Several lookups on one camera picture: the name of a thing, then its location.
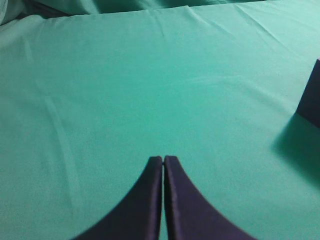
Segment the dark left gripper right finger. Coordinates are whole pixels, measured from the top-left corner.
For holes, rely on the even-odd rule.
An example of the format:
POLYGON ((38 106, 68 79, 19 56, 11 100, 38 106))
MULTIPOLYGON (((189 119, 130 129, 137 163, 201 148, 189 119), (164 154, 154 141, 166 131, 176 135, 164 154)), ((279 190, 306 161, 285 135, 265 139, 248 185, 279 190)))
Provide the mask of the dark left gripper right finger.
POLYGON ((169 240, 253 240, 200 193, 176 156, 164 158, 164 209, 169 240))

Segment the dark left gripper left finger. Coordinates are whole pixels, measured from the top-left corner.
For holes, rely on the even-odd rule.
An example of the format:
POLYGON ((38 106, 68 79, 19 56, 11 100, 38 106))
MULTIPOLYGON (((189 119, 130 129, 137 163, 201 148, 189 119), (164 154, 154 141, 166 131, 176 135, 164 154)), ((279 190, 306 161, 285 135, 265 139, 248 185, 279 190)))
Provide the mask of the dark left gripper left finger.
POLYGON ((162 218, 163 161, 152 156, 126 196, 76 240, 158 240, 162 218))

